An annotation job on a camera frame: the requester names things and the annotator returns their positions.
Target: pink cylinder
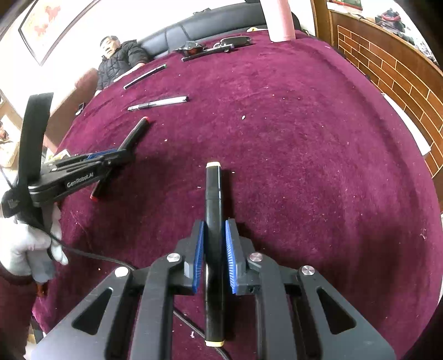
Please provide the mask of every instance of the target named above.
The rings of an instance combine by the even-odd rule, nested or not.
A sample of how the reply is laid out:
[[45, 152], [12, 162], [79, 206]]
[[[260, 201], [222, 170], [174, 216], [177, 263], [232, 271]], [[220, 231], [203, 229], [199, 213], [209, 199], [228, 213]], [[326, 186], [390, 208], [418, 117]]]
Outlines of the pink cylinder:
[[277, 43], [295, 39], [294, 23], [288, 0], [261, 0], [269, 38]]

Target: black puffer jacket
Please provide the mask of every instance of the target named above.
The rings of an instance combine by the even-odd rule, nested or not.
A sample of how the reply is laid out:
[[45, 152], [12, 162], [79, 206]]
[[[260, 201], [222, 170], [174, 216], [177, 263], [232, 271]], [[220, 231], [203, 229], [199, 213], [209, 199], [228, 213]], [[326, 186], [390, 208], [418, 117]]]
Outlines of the black puffer jacket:
[[102, 57], [98, 67], [97, 90], [103, 90], [111, 85], [116, 78], [138, 63], [148, 62], [146, 51], [137, 44], [136, 40], [125, 41], [109, 59]]

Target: sofa backrest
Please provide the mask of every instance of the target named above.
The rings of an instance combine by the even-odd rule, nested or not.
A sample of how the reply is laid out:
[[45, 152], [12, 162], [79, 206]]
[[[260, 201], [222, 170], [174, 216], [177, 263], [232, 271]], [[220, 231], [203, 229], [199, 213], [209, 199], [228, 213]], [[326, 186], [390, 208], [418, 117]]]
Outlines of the sofa backrest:
[[[294, 28], [301, 30], [298, 18], [292, 14]], [[187, 40], [206, 41], [211, 38], [243, 32], [250, 27], [266, 27], [260, 3], [241, 3], [206, 9], [165, 27], [138, 43], [152, 59], [171, 53]]]

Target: silver bolt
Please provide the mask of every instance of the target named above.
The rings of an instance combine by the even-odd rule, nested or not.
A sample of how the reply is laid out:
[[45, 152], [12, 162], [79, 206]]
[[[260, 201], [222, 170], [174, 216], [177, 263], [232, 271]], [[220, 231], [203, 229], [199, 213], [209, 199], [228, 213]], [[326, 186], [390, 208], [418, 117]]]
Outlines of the silver bolt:
[[305, 265], [302, 267], [302, 273], [306, 276], [314, 275], [315, 269], [311, 265]]
[[129, 269], [127, 267], [121, 266], [115, 269], [114, 274], [118, 278], [122, 278], [126, 275], [128, 275]]
[[260, 262], [263, 260], [263, 255], [260, 253], [252, 253], [249, 256], [249, 259], [254, 262]]
[[180, 260], [180, 254], [177, 254], [177, 253], [169, 254], [169, 255], [166, 257], [166, 259], [167, 259], [169, 262], [177, 262], [177, 261]]

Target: brick pattern panel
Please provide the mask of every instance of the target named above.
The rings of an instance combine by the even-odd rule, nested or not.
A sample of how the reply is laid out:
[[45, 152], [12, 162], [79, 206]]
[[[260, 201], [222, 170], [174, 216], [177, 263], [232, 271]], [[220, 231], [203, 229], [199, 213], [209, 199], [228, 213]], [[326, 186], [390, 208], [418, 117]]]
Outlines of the brick pattern panel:
[[337, 30], [338, 47], [346, 58], [368, 75], [381, 92], [394, 100], [423, 134], [431, 147], [425, 161], [434, 176], [443, 168], [442, 101], [407, 66], [370, 39], [340, 25]]

